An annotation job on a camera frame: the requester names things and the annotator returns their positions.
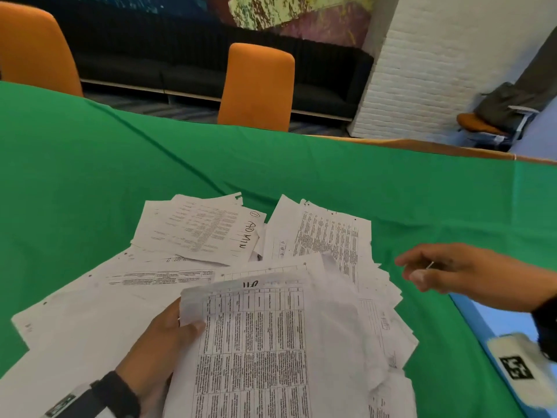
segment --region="stack of papers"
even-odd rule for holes
[[[30,351],[0,380],[3,410],[35,418],[100,379],[181,295],[181,323],[207,328],[153,418],[416,417],[418,341],[371,222],[284,195],[265,218],[241,193],[146,201],[128,249],[12,318]]]

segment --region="hand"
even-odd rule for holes
[[[432,261],[439,270],[425,269]],[[460,293],[492,308],[532,312],[557,295],[557,273],[470,245],[418,245],[394,262],[421,292]]]
[[[135,393],[142,416],[157,404],[164,393],[184,349],[205,330],[204,322],[184,327],[179,324],[180,299],[156,316],[116,367],[116,373]]]

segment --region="black couch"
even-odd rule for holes
[[[352,119],[372,68],[373,58],[360,49],[271,32],[122,9],[97,1],[8,1],[52,13],[85,80],[220,98],[228,48],[234,42],[247,42],[294,56],[294,110]]]

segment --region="green table cover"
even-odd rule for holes
[[[146,199],[241,191],[270,215],[284,193],[372,221],[420,342],[405,370],[421,418],[522,416],[449,296],[417,292],[393,258],[461,241],[557,269],[557,167],[154,118],[6,82],[0,167],[0,375],[26,351],[10,317],[128,247]]]

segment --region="colorful painting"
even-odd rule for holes
[[[373,6],[373,0],[97,1],[358,48],[366,38]]]

